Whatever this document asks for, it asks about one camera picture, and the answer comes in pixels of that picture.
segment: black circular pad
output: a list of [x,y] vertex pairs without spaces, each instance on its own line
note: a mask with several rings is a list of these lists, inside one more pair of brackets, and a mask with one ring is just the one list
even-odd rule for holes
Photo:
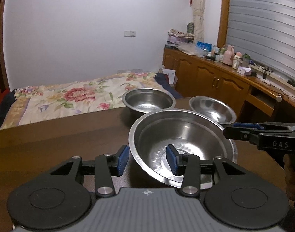
[[60,205],[65,199],[65,194],[55,188],[36,190],[29,196],[29,202],[35,208],[50,209]]
[[85,187],[64,176],[28,182],[10,193],[7,209],[14,223],[32,230],[50,230],[80,219],[91,206]]
[[268,200],[264,192],[250,187],[234,190],[231,199],[242,208],[260,208]]
[[289,208],[285,193],[262,179],[241,176],[221,180],[207,191],[208,211],[241,229],[265,229],[281,222]]

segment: pink figurine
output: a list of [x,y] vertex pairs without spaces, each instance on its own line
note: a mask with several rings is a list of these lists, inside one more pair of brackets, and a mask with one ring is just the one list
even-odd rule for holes
[[228,45],[227,50],[225,51],[223,63],[226,65],[232,66],[234,60],[234,48],[231,45]]
[[241,52],[237,52],[237,54],[236,55],[238,55],[239,57],[243,57],[243,54],[241,53]]

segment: blue box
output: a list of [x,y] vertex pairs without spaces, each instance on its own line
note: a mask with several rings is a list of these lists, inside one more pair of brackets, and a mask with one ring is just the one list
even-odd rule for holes
[[203,43],[203,42],[197,42],[197,46],[200,48],[200,49],[207,49],[208,52],[211,52],[212,51],[212,45],[209,44],[209,43]]

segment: bowl rim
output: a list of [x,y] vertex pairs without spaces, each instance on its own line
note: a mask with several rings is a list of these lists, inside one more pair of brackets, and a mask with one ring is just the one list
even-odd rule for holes
[[[166,184],[166,185],[169,185],[169,186],[172,186],[172,187],[177,187],[177,188],[180,188],[182,183],[180,182],[176,182],[174,180],[170,180],[168,178],[165,178],[164,176],[160,175],[159,173],[155,172],[152,168],[150,168],[140,157],[137,149],[136,149],[136,146],[135,146],[135,139],[134,139],[134,136],[135,136],[135,131],[136,131],[136,128],[138,127],[138,125],[140,124],[140,122],[142,120],[144,120],[145,118],[148,118],[150,115],[153,115],[153,114],[157,114],[159,112],[166,112],[166,111],[179,111],[179,112],[187,112],[187,113],[191,113],[191,114],[195,114],[195,115],[198,115],[202,118],[205,118],[207,119],[208,121],[211,121],[213,124],[215,124],[216,126],[218,126],[222,131],[224,130],[224,127],[222,127],[220,124],[212,121],[211,119],[207,118],[206,116],[202,115],[202,114],[199,114],[199,113],[196,113],[194,111],[190,111],[190,110],[185,110],[185,109],[177,109],[177,108],[174,108],[174,109],[161,109],[161,110],[157,110],[157,111],[153,111],[153,112],[150,112],[150,113],[147,113],[143,116],[141,116],[139,119],[137,119],[135,121],[135,123],[132,125],[130,131],[129,131],[129,135],[128,135],[128,144],[129,144],[129,149],[130,149],[130,152],[133,156],[133,158],[135,159],[135,161],[139,164],[139,166],[148,174],[150,175],[151,177],[153,177],[154,179]],[[237,157],[238,157],[238,149],[236,147],[236,144],[235,144],[235,141],[229,139],[229,142],[232,146],[232,150],[233,150],[233,158],[232,158],[232,161],[234,163],[237,163]],[[204,183],[204,184],[201,184],[201,189],[207,189],[211,187],[211,184],[210,183]]]
[[230,124],[233,124],[233,123],[237,120],[237,115],[236,115],[236,113],[234,112],[234,110],[232,110],[232,108],[231,108],[229,105],[225,104],[223,101],[220,101],[220,100],[218,100],[218,99],[211,98],[211,97],[206,97],[206,96],[196,96],[196,97],[192,97],[192,98],[189,100],[189,103],[188,103],[188,104],[189,104],[189,107],[190,107],[194,112],[199,113],[199,112],[197,112],[197,111],[193,108],[193,105],[192,105],[192,103],[193,103],[196,99],[198,99],[198,98],[201,98],[201,99],[210,99],[210,100],[212,100],[212,101],[216,101],[216,102],[218,102],[218,103],[224,105],[224,106],[229,110],[229,112],[230,112],[230,114],[231,114],[231,116],[232,116],[232,120],[229,121],[229,122],[216,122],[216,121],[214,121],[213,119],[211,119],[212,121],[214,121],[214,122],[216,122],[216,123],[219,123],[219,124],[221,124],[221,125],[230,125]]
[[134,110],[134,111],[137,111],[137,112],[140,112],[140,113],[149,113],[149,111],[144,111],[144,110],[140,110],[138,108],[135,108],[133,107],[132,105],[128,104],[128,102],[126,101],[125,97],[128,93],[132,92],[132,91],[135,91],[135,90],[142,90],[142,89],[146,89],[146,90],[156,90],[156,91],[160,91],[160,92],[163,92],[164,94],[167,94],[171,99],[172,99],[172,104],[169,108],[165,108],[165,109],[172,109],[175,107],[175,104],[176,104],[176,99],[174,98],[174,96],[172,96],[172,94],[168,91],[163,91],[163,90],[159,90],[159,89],[155,89],[155,88],[148,88],[148,87],[140,87],[140,88],[134,88],[132,90],[129,90],[127,92],[125,92],[122,96],[122,102],[124,103],[125,106],[127,106],[128,108]]

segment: hand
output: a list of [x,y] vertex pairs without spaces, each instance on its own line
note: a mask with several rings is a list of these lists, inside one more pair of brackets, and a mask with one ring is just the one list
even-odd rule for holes
[[288,154],[284,156],[284,169],[285,169],[285,181],[286,181],[286,194],[288,198],[295,201],[295,171],[293,170]]

